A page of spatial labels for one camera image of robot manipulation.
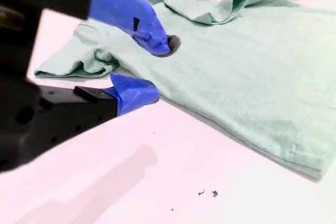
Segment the camera gripper finger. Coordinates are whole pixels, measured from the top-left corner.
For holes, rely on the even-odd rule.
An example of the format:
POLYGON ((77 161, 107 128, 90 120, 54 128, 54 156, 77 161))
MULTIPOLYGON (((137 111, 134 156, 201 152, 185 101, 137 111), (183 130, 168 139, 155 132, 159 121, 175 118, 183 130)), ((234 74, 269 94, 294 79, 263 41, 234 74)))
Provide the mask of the camera gripper finger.
POLYGON ((39 147, 53 147, 160 98, 147 80, 112 73, 112 86, 98 89, 41 87, 39 147))
POLYGON ((168 57, 181 45, 178 36, 166 34, 146 0, 91 0, 89 17, 122 30, 156 57, 168 57))

